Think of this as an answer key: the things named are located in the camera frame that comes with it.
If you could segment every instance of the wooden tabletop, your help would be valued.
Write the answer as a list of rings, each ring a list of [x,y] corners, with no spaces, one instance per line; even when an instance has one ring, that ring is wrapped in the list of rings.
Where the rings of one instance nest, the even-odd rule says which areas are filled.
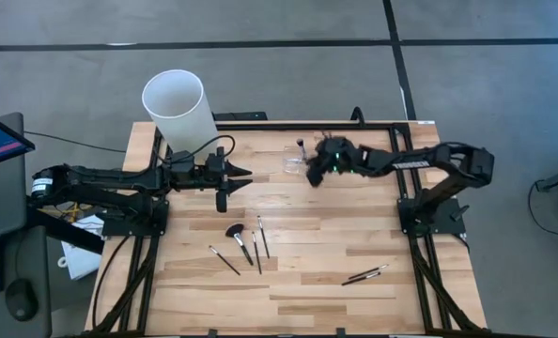
[[[150,122],[133,125],[124,170],[147,167],[154,131]],[[399,230],[395,174],[373,179],[327,175],[323,185],[314,189],[303,175],[283,171],[284,149],[295,146],[298,138],[312,149],[320,131],[230,134],[237,141],[230,161],[254,172],[255,183],[228,198],[227,213],[216,212],[213,191],[168,194],[170,218],[158,251],[147,334],[206,334],[208,329],[220,334],[327,334],[338,327],[347,333],[424,332],[408,240]],[[386,131],[333,134],[391,150]],[[434,124],[411,122],[411,135],[415,148],[439,142]],[[223,140],[222,145],[229,143]],[[445,177],[436,169],[420,174],[425,187]],[[413,192],[410,176],[406,177]],[[264,222],[270,259],[264,254],[257,215]],[[245,224],[242,236],[253,257],[251,232],[256,231],[262,275],[256,259],[250,266],[235,240],[225,237],[225,229],[233,223]],[[485,326],[466,248],[449,235],[434,239],[446,289],[472,321]],[[102,267],[120,240],[106,242]],[[209,245],[241,276],[211,253]],[[131,252],[132,238],[105,276],[98,321],[125,287]],[[352,274],[383,264],[389,267],[379,277],[340,285]],[[435,295],[430,286],[427,289],[434,326],[439,327]],[[130,328],[136,325],[140,291],[135,299]]]

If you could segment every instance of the white tube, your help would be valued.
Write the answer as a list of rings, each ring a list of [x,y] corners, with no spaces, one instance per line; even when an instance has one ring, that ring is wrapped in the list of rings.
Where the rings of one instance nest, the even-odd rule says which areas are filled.
[[[193,152],[218,136],[204,86],[186,70],[173,69],[154,76],[144,87],[141,101],[174,152]],[[198,152],[199,161],[216,152],[212,142]]]

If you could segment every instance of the black cable on floor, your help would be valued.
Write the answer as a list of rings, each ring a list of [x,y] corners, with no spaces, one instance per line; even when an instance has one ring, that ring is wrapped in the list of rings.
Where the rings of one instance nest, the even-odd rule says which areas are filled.
[[[103,278],[106,276],[106,272],[108,272],[108,269],[110,268],[110,264],[114,260],[114,257],[116,257],[116,254],[118,254],[118,251],[120,250],[120,248],[122,248],[122,246],[127,241],[127,239],[129,239],[129,236],[126,236],[120,241],[120,243],[118,243],[118,246],[116,246],[116,248],[110,255],[110,259],[108,259],[108,263],[106,263],[106,266],[103,268],[103,272],[101,273],[100,280],[98,281],[98,286],[95,289],[95,297],[93,298],[93,310],[91,311],[92,328],[97,327],[95,318],[96,318],[96,310],[98,309],[98,296],[100,295],[101,282],[103,281]]]
[[[534,211],[532,210],[532,192],[534,191],[535,185],[540,181],[541,180],[537,180],[536,182],[532,183],[532,187],[530,187],[530,191],[527,193],[527,208],[530,210],[530,216],[532,216],[532,221],[534,221],[535,225],[537,225],[543,231],[548,232],[549,234],[558,236],[558,232],[549,230],[544,226],[542,226],[542,224],[540,224],[538,220],[535,218]]]
[[[72,140],[69,140],[69,139],[65,139],[63,137],[48,135],[48,134],[44,134],[44,133],[40,133],[40,132],[24,131],[24,133],[27,133],[27,134],[30,134],[30,135],[37,135],[37,136],[41,136],[41,137],[48,137],[48,138],[55,139],[55,140],[58,140],[58,141],[64,141],[64,142],[72,143],[72,144],[79,145],[79,146],[87,146],[87,147],[91,147],[91,148],[99,149],[99,150],[113,151],[113,152],[123,153],[123,154],[126,153],[125,150],[112,149],[112,148],[108,148],[108,147],[105,147],[105,146],[88,145],[88,144],[84,144],[82,142],[72,141]]]

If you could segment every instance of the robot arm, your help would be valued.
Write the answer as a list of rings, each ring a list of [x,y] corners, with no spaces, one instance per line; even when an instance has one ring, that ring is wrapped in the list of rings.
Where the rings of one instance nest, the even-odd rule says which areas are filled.
[[[57,165],[33,175],[29,206],[76,202],[104,207],[106,212],[98,214],[105,222],[103,235],[154,236],[163,233],[168,214],[168,202],[160,197],[171,190],[215,189],[217,211],[226,212],[227,196],[252,182],[227,177],[251,174],[226,161],[222,147],[210,154],[204,165],[194,164],[194,157],[184,151],[163,160],[155,169],[134,173]]]
[[[316,151],[316,157],[307,162],[306,173],[313,187],[331,172],[383,177],[394,170],[437,167],[448,173],[448,178],[416,196],[414,214],[423,223],[432,223],[438,205],[463,189],[488,185],[494,166],[492,154],[462,143],[392,153],[369,146],[355,147],[345,137],[327,137],[317,144]]]

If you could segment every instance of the gray floor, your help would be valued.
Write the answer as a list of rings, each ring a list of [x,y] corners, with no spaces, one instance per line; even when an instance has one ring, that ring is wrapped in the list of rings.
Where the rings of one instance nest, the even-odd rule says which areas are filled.
[[[558,1],[392,0],[401,38],[558,38]],[[389,38],[371,0],[0,0],[0,45]],[[527,213],[533,181],[558,172],[558,46],[405,47],[419,119],[443,140],[496,155],[488,187],[460,195],[488,325],[558,337],[558,238]],[[0,52],[0,115],[26,128],[123,148],[147,120],[143,85],[164,69],[203,80],[216,112],[271,119],[405,117],[389,46],[131,52]],[[114,168],[122,156],[32,138],[27,171],[60,162]],[[558,230],[558,192],[537,194],[543,224]],[[61,255],[50,242],[52,263]],[[54,335],[85,322],[93,278],[73,283],[52,267]],[[70,300],[62,300],[72,295]]]

